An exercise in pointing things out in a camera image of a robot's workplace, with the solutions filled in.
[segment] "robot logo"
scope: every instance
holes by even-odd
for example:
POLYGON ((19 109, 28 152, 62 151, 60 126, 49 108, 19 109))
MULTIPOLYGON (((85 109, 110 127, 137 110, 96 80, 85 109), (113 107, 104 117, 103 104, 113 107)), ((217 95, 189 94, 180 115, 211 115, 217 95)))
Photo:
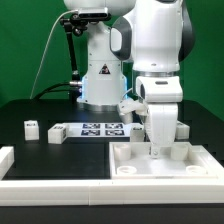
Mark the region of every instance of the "robot logo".
POLYGON ((104 66, 100 70, 100 73, 99 74, 104 74, 104 75, 109 75, 110 74, 110 71, 109 71, 109 69, 108 69, 108 67, 107 67, 106 64, 104 64, 104 66))

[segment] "black table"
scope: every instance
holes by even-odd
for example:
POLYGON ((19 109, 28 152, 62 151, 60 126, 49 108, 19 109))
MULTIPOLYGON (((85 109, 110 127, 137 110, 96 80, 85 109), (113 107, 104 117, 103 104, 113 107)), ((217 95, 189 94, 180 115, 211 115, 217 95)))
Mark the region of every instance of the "black table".
MULTIPOLYGON (((180 121, 190 125, 190 142, 203 145, 224 161, 224 122, 196 102, 179 104, 180 121)), ((7 180, 109 179, 110 141, 127 138, 68 138, 62 145, 47 143, 55 123, 120 122, 115 112, 78 109, 67 100, 16 100, 0 109, 0 146, 15 147, 15 164, 7 180), (24 121, 38 120, 40 140, 24 139, 24 121)), ((224 204, 0 207, 5 223, 222 223, 224 204)))

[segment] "green wall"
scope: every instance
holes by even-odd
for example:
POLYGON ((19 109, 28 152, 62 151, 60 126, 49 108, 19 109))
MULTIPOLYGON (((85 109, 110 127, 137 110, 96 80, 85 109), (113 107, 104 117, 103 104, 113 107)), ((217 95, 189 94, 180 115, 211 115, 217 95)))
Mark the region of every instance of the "green wall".
MULTIPOLYGON (((196 32, 196 44, 181 63, 184 98, 195 100, 224 120, 224 2, 187 0, 196 32)), ((50 29, 66 10, 63 0, 0 2, 0 106, 13 99, 29 98, 50 29)), ((78 67, 86 72, 86 42, 75 39, 78 67)), ((130 66, 125 74, 130 78, 130 66)), ((36 92, 70 79, 64 31, 56 26, 36 92)), ((66 93, 49 97, 67 98, 66 93)))

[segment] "small white cube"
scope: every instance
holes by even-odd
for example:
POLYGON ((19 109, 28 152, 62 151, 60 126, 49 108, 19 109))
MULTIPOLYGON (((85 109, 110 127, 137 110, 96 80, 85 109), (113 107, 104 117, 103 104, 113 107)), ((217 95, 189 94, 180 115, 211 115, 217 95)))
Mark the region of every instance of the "small white cube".
POLYGON ((39 126, 37 121, 24 121, 25 140, 39 140, 39 126))
POLYGON ((130 131, 130 142, 143 142, 145 137, 144 126, 141 124, 132 124, 130 131))
POLYGON ((190 127, 186 124, 177 121, 176 139, 189 139, 190 127))
POLYGON ((49 144, 62 144, 67 138, 68 126, 66 124, 55 124, 48 130, 49 144))

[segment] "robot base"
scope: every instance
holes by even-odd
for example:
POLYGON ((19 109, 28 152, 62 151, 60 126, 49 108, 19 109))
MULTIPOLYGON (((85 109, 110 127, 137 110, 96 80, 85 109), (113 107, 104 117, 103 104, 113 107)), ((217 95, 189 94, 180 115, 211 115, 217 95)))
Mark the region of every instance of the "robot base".
POLYGON ((114 112, 117 111, 117 105, 94 105, 89 104, 82 99, 77 99, 77 106, 80 109, 95 111, 95 112, 114 112))

